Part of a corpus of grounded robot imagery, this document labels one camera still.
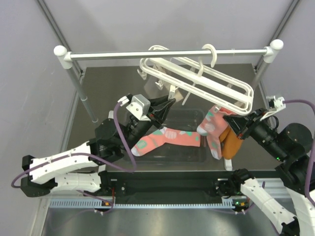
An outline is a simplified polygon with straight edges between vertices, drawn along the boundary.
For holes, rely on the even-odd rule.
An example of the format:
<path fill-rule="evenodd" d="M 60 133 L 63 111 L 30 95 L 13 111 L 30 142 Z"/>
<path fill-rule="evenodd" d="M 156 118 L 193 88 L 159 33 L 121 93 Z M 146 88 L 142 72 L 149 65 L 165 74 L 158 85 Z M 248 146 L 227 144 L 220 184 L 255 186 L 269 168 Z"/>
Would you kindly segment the orange beige sock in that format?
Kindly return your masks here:
<path fill-rule="evenodd" d="M 221 154 L 224 159 L 232 159 L 243 143 L 230 127 L 227 127 L 219 136 L 219 141 L 222 144 Z"/>

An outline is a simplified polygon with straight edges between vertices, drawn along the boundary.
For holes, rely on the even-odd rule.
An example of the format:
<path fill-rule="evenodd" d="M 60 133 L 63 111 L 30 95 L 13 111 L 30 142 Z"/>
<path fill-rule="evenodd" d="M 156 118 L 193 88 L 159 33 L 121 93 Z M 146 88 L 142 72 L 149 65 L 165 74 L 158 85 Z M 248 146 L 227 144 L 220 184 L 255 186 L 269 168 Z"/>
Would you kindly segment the white plastic clip hanger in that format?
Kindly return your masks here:
<path fill-rule="evenodd" d="M 210 66 L 203 63 L 202 57 L 199 57 L 198 61 L 188 57 L 174 58 L 197 72 L 164 58 L 141 58 L 138 73 L 143 79 L 150 74 L 162 82 L 174 85 L 237 115 L 245 116 L 251 113 L 253 88 L 241 80 L 215 70 L 218 59 L 216 48 L 211 44 L 205 44 L 202 48 L 212 54 Z"/>

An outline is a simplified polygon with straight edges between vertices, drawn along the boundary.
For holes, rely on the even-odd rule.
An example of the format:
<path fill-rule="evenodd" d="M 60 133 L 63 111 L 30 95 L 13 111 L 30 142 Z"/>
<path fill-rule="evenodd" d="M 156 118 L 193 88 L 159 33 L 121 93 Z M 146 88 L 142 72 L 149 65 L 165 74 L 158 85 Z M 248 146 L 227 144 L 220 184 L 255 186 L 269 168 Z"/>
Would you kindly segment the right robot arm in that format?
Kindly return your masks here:
<path fill-rule="evenodd" d="M 315 195 L 315 176 L 308 166 L 313 137 L 310 130 L 291 123 L 277 133 L 263 119 L 266 109 L 258 109 L 247 116 L 224 116 L 224 120 L 238 138 L 252 137 L 273 158 L 279 161 L 275 168 L 289 193 L 295 213 L 286 210 L 259 185 L 247 169 L 232 172 L 227 180 L 217 181 L 216 192 L 222 197 L 248 197 L 273 224 L 281 236 L 313 236 L 315 234 L 315 206 L 310 197 Z"/>

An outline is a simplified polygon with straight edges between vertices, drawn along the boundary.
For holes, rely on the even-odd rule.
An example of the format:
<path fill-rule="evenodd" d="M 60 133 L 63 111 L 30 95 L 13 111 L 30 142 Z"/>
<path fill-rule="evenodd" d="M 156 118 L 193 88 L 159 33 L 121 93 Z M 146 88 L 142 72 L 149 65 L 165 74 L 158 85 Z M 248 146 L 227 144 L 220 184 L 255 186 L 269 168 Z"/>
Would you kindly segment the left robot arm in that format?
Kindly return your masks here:
<path fill-rule="evenodd" d="M 108 194 L 112 184 L 105 171 L 79 173 L 78 170 L 110 166 L 127 173 L 135 172 L 137 164 L 131 149 L 152 126 L 162 127 L 175 103 L 176 99 L 168 96 L 147 99 L 141 94 L 129 94 L 120 98 L 112 114 L 94 130 L 93 139 L 47 157 L 24 156 L 23 172 L 15 177 L 11 186 L 31 198 L 67 190 Z"/>

